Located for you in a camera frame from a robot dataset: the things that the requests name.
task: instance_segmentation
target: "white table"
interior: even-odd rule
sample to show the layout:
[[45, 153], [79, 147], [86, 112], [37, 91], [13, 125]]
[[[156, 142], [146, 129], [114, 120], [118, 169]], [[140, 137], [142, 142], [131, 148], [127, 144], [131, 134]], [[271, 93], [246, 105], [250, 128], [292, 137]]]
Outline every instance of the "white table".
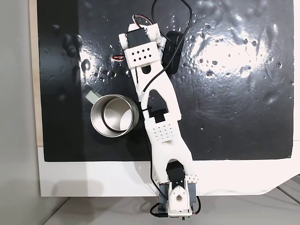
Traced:
[[[259, 195], [300, 174], [300, 3], [295, 8], [294, 142], [292, 157], [279, 160], [195, 161], [199, 178], [197, 195]], [[61, 162], [44, 161], [38, 147], [42, 196], [156, 196], [150, 181], [149, 162]]]
[[[154, 197], [70, 198], [45, 225], [183, 224], [178, 218], [156, 218]], [[257, 196], [204, 196], [200, 214], [185, 221], [202, 225], [298, 225], [300, 205], [274, 189]]]

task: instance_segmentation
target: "gray wall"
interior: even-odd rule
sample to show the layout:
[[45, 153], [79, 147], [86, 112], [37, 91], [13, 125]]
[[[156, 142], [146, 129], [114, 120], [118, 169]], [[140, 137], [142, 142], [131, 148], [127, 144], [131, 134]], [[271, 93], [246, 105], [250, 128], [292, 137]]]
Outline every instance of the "gray wall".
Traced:
[[2, 0], [0, 223], [42, 225], [66, 200], [39, 193], [28, 0]]

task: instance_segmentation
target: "wet surface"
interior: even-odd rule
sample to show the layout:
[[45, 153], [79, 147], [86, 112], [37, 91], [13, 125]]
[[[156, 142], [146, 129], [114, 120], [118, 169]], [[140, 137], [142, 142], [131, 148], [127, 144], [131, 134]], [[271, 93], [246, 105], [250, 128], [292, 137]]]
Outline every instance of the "wet surface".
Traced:
[[[46, 161], [146, 161], [143, 117], [127, 136], [92, 127], [90, 90], [137, 102], [118, 35], [152, 1], [38, 0]], [[166, 33], [184, 31], [188, 10], [158, 1]], [[181, 134], [194, 160], [277, 159], [293, 147], [293, 1], [189, 0], [193, 21], [172, 76]], [[157, 109], [164, 104], [151, 95]]]

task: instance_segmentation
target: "white 3d-printed robot arm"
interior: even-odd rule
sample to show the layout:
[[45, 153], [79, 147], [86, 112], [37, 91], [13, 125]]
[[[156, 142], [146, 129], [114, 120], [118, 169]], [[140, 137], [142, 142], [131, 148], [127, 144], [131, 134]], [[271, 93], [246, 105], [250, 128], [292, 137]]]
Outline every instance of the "white 3d-printed robot arm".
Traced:
[[[138, 29], [135, 24], [129, 26], [129, 31]], [[190, 150], [181, 137], [178, 121], [181, 120], [180, 108], [173, 85], [166, 74], [162, 73], [148, 87], [145, 92], [143, 89], [150, 80], [157, 75], [163, 66], [159, 55], [157, 44], [161, 41], [157, 24], [145, 27], [149, 43], [135, 47], [128, 46], [126, 34], [120, 34], [120, 43], [124, 49], [125, 57], [135, 83], [136, 93], [141, 102], [145, 127], [152, 146], [152, 162], [160, 183], [169, 182], [166, 172], [167, 164], [170, 160], [178, 160], [184, 167], [185, 175], [190, 176], [195, 173], [193, 158]], [[151, 66], [151, 71], [144, 74], [142, 68]], [[164, 114], [165, 121], [156, 123], [155, 118], [149, 117], [148, 99], [151, 90], [156, 90], [166, 102], [168, 113]], [[190, 216], [192, 210], [188, 197], [188, 184], [185, 179], [185, 188], [177, 186], [172, 189], [169, 182], [169, 204], [168, 214], [170, 216]]]

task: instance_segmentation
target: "metal mug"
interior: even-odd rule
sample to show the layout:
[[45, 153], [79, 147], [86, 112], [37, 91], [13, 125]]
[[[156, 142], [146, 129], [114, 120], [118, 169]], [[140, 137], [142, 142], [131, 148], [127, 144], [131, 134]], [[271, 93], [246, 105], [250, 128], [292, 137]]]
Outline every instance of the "metal mug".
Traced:
[[120, 137], [132, 130], [139, 121], [135, 102], [122, 95], [101, 96], [90, 91], [86, 98], [93, 104], [90, 120], [93, 127], [105, 137]]

